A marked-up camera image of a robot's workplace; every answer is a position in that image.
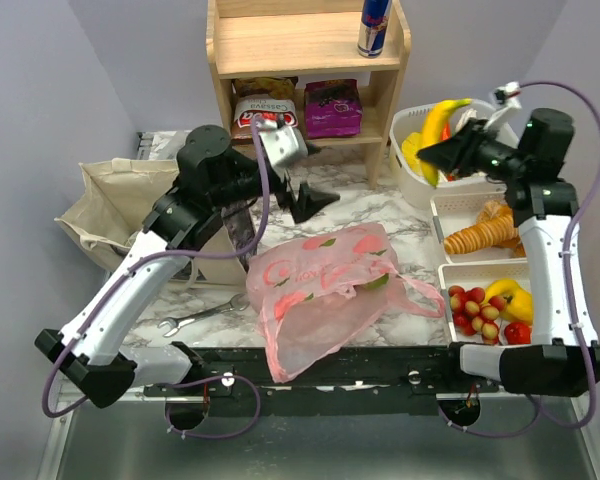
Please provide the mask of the orange carrot from bag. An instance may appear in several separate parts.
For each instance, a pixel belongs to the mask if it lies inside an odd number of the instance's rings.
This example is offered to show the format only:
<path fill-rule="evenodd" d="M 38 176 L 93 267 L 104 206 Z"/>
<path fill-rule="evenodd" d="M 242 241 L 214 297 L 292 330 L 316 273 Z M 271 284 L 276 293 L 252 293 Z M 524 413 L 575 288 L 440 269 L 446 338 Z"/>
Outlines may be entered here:
<path fill-rule="evenodd" d="M 451 137 L 451 127 L 450 127 L 450 123 L 446 122 L 444 124 L 444 128 L 440 134 L 440 141 L 446 141 Z"/>

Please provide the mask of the pink plastic grocery bag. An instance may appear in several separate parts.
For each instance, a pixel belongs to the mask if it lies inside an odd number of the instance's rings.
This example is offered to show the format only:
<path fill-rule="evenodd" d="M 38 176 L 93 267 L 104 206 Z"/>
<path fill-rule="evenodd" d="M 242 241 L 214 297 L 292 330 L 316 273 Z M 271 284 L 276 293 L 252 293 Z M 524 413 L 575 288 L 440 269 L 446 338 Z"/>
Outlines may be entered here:
<path fill-rule="evenodd" d="M 359 288 L 384 273 L 390 277 L 383 287 Z M 277 245 L 250 260 L 246 289 L 276 383 L 339 351 L 388 310 L 427 318 L 444 314 L 435 287 L 400 274 L 379 223 Z"/>

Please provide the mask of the red lychee fruit bunch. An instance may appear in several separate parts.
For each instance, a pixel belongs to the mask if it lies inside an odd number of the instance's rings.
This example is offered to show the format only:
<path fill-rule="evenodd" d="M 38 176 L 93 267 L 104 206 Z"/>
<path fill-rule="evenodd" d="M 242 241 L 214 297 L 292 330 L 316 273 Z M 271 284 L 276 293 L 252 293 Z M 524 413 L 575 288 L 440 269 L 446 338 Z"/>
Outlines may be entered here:
<path fill-rule="evenodd" d="M 480 337 L 487 345 L 500 344 L 498 321 L 506 305 L 503 297 L 493 297 L 484 304 L 484 288 L 465 289 L 459 285 L 452 285 L 447 293 L 452 322 L 457 332 L 465 337 Z"/>

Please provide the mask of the canvas tote bag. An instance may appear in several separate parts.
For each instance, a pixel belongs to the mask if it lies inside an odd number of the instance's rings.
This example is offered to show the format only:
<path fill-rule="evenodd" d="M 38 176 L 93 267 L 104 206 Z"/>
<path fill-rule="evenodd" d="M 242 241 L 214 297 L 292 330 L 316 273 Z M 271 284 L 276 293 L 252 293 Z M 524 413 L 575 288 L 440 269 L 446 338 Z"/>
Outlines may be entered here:
<path fill-rule="evenodd" d="M 113 272 L 120 265 L 142 229 L 156 200 L 171 187 L 178 174 L 175 160 L 131 160 L 80 164 L 85 192 L 55 222 L 98 266 Z M 224 227 L 202 249 L 220 251 L 229 241 L 235 249 L 255 235 L 248 202 L 222 210 Z M 248 261 L 254 253 L 226 260 L 196 259 L 197 277 L 187 264 L 171 282 L 184 288 L 244 288 Z"/>

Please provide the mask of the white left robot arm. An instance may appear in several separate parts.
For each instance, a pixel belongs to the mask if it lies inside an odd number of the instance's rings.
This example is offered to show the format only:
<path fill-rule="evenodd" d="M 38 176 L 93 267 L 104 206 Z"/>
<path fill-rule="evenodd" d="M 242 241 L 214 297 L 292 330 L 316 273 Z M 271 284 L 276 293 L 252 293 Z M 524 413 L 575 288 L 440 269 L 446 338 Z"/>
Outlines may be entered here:
<path fill-rule="evenodd" d="M 168 345 L 156 353 L 122 348 L 139 316 L 192 260 L 232 260 L 254 252 L 266 231 L 272 200 L 297 224 L 339 200 L 338 194 L 307 183 L 292 187 L 289 168 L 320 150 L 298 129 L 255 120 L 251 137 L 253 158 L 235 150 L 222 127 L 192 130 L 177 152 L 178 174 L 171 188 L 154 203 L 118 268 L 72 321 L 36 337 L 34 344 L 52 362 L 52 371 L 62 373 L 84 401 L 106 408 L 128 389 L 153 384 L 170 385 L 181 395 L 194 393 L 202 372 L 188 348 Z M 225 226 L 224 209 L 253 199 L 263 201 L 253 238 L 241 248 L 206 249 Z"/>

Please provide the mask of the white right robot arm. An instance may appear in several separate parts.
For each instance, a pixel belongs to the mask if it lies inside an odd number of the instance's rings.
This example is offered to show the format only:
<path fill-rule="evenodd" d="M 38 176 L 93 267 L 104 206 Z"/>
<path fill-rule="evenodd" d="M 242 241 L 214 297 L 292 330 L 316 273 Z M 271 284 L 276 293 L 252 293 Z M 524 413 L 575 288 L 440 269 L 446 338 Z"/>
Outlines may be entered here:
<path fill-rule="evenodd" d="M 470 120 L 448 140 L 423 146 L 421 160 L 445 173 L 481 172 L 505 184 L 505 200 L 524 245 L 533 303 L 531 342 L 480 346 L 457 342 L 440 379 L 460 392 L 476 376 L 509 393 L 578 397 L 600 380 L 600 344 L 588 316 L 578 253 L 575 187 L 559 176 L 574 136 L 572 118 L 532 111 L 516 147 L 498 141 L 484 120 Z"/>

